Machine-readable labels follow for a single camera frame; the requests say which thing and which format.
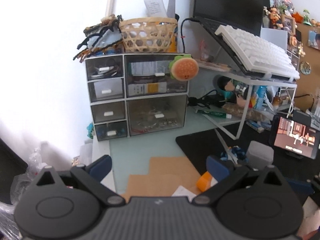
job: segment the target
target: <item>laptop screen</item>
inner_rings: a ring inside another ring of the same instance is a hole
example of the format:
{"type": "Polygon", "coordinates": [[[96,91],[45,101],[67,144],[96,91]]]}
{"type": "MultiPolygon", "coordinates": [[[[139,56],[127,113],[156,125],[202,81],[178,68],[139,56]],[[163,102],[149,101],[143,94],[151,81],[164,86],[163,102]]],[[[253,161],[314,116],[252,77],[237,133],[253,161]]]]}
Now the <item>laptop screen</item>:
{"type": "Polygon", "coordinates": [[[233,25],[259,36],[263,0],[195,0],[194,16],[233,25]]]}

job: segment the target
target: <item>black mouse pad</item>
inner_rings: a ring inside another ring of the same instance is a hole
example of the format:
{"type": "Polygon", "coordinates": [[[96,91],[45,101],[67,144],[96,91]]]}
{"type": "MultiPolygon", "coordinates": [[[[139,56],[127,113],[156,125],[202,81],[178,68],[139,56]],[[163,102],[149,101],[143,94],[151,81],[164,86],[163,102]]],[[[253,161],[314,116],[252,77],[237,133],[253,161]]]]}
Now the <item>black mouse pad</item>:
{"type": "MultiPolygon", "coordinates": [[[[238,127],[239,123],[225,126],[232,134],[237,133],[238,127]]],[[[244,151],[247,151],[251,141],[258,141],[268,145],[270,136],[269,131],[265,130],[262,133],[258,133],[246,124],[244,124],[238,140],[233,140],[219,128],[218,131],[229,147],[238,145],[244,151]]],[[[221,152],[224,151],[214,129],[179,136],[176,138],[176,142],[201,175],[207,171],[207,156],[215,155],[220,157],[221,152]]],[[[317,155],[315,160],[307,157],[298,160],[286,155],[285,151],[278,147],[272,148],[274,149],[273,164],[278,167],[285,177],[306,181],[319,174],[320,154],[317,155]]]]}

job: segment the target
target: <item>green tube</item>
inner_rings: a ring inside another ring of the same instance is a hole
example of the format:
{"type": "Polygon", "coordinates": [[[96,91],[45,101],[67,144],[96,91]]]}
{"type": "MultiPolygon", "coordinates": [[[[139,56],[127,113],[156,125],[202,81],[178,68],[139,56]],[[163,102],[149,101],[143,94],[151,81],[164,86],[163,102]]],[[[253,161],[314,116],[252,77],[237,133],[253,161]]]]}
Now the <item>green tube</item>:
{"type": "Polygon", "coordinates": [[[216,112],[216,111],[211,111],[211,110],[197,109],[196,113],[213,115],[213,116],[216,116],[216,117],[221,117],[221,118],[226,118],[226,119],[231,119],[232,118],[231,114],[226,114],[226,113],[221,113],[221,112],[216,112]]]}

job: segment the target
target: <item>white desk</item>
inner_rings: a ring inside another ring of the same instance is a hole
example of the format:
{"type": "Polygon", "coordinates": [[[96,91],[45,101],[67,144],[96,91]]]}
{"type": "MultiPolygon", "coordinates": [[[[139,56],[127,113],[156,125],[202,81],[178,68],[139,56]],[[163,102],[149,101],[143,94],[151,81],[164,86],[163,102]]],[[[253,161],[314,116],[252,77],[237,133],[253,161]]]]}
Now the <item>white desk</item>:
{"type": "MultiPolygon", "coordinates": [[[[239,122],[239,118],[224,119],[212,117],[222,125],[239,122]]],[[[107,154],[112,157],[112,171],[102,184],[115,190],[118,194],[126,191],[130,174],[148,174],[151,157],[185,156],[175,139],[178,136],[213,129],[216,126],[193,108],[187,109],[183,128],[136,135],[130,138],[119,138],[98,142],[93,140],[92,160],[107,154]]]]}
{"type": "MultiPolygon", "coordinates": [[[[92,162],[96,161],[103,155],[110,155],[109,141],[98,142],[97,137],[94,136],[92,146],[92,162]]],[[[109,174],[101,181],[101,183],[109,189],[116,191],[112,169],[109,174]]]]}

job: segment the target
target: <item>wooden stick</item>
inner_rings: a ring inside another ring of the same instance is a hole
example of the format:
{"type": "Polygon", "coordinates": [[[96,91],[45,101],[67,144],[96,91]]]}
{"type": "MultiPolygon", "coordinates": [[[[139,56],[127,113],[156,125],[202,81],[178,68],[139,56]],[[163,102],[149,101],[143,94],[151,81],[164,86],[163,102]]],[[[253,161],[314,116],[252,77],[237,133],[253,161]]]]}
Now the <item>wooden stick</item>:
{"type": "Polygon", "coordinates": [[[108,17],[111,15],[112,2],[113,2],[113,0],[108,0],[108,2],[107,2],[105,17],[108,17]]]}

